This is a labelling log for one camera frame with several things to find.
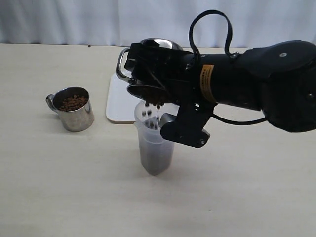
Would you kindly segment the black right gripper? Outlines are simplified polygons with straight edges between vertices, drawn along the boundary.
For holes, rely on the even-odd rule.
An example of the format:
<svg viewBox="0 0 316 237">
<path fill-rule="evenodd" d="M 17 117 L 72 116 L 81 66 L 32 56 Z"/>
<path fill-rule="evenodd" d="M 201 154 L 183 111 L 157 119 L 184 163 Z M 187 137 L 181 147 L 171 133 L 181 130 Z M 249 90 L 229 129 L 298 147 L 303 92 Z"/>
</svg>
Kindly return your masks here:
<svg viewBox="0 0 316 237">
<path fill-rule="evenodd" d="M 191 103 L 197 98 L 193 82 L 198 67 L 197 51 L 173 51 L 158 59 L 158 79 L 166 91 L 149 73 L 157 69 L 158 43 L 133 43 L 130 46 L 125 68 L 132 72 L 135 83 L 133 96 L 148 103 Z"/>
</svg>

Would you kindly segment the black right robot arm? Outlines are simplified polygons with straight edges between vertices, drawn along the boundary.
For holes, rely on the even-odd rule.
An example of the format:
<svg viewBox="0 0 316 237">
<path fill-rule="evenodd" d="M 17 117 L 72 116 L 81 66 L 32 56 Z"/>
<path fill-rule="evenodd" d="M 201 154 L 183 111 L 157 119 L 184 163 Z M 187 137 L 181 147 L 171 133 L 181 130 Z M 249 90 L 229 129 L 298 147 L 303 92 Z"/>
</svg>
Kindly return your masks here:
<svg viewBox="0 0 316 237">
<path fill-rule="evenodd" d="M 316 47 L 294 40 L 244 53 L 199 54 L 131 46 L 125 63 L 149 103 L 174 103 L 176 128 L 200 131 L 225 104 L 263 113 L 263 121 L 288 132 L 316 127 Z"/>
</svg>

